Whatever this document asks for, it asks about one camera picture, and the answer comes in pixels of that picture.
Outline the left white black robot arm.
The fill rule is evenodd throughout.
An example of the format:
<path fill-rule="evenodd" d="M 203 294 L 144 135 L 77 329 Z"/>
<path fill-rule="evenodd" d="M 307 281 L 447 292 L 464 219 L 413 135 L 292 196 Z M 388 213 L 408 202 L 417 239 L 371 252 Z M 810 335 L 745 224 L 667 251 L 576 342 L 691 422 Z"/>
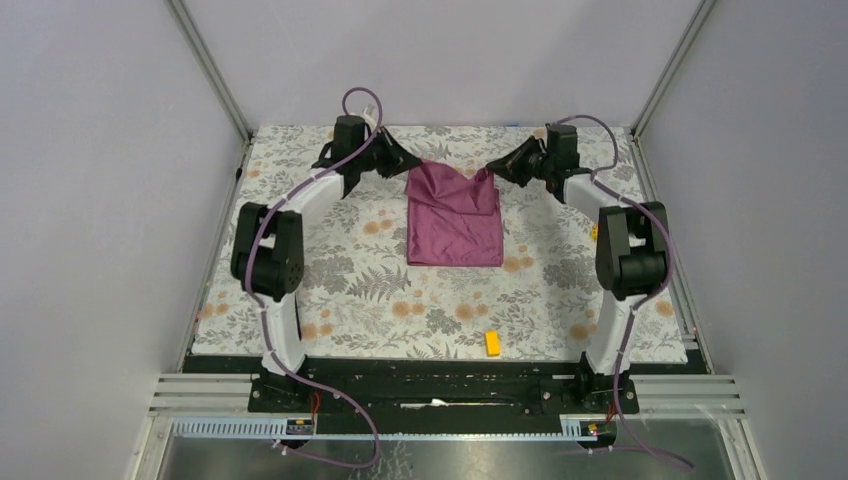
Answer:
<path fill-rule="evenodd" d="M 311 380 L 301 369 L 307 360 L 297 307 L 306 270 L 305 223 L 346 198 L 363 174 L 392 178 L 413 170 L 422 159 L 404 148 L 376 122 L 342 115 L 307 177 L 273 205 L 247 202 L 239 209 L 230 273 L 255 302 L 263 343 L 262 367 L 272 398 L 288 411 L 337 389 Z"/>

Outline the purple satin napkin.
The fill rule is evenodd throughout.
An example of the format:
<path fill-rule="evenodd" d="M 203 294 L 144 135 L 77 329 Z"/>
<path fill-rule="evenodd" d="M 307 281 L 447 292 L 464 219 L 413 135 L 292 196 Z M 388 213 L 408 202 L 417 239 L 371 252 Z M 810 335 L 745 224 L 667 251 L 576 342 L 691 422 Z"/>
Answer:
<path fill-rule="evenodd" d="M 427 267 L 499 267 L 504 261 L 500 192 L 482 168 L 466 177 L 425 162 L 409 172 L 407 263 Z"/>

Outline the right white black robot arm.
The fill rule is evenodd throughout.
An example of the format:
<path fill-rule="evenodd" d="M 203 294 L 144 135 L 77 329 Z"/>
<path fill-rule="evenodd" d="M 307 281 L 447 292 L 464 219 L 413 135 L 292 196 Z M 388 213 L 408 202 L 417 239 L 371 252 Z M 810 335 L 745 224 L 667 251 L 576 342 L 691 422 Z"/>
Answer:
<path fill-rule="evenodd" d="M 582 353 L 569 393 L 583 410 L 621 412 L 637 311 L 667 288 L 673 274 L 665 206 L 628 198 L 604 184 L 599 169 L 581 166 L 572 125 L 549 124 L 544 139 L 531 137 L 486 168 L 521 187 L 543 181 L 557 201 L 597 225 L 595 272 L 603 290 L 598 336 Z"/>

